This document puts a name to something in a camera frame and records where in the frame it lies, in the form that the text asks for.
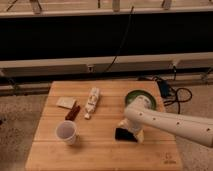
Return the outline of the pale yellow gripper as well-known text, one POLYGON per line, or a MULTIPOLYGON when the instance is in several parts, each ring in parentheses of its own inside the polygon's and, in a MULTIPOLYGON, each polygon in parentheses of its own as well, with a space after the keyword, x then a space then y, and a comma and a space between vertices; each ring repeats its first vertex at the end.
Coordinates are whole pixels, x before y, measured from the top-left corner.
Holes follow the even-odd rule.
POLYGON ((144 131, 141 124, 130 121, 129 119, 123 119, 119 122, 117 128, 123 128, 131 132, 137 139, 136 142, 142 143, 144 141, 144 131))

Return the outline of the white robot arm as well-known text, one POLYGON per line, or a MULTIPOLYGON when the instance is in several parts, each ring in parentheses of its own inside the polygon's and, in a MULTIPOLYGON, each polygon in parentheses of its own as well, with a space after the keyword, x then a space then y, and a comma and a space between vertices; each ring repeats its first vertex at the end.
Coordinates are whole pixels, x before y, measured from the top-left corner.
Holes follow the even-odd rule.
POLYGON ((143 124, 213 148, 213 119, 158 112, 148 97, 139 95, 125 107, 119 127, 137 135, 143 124))

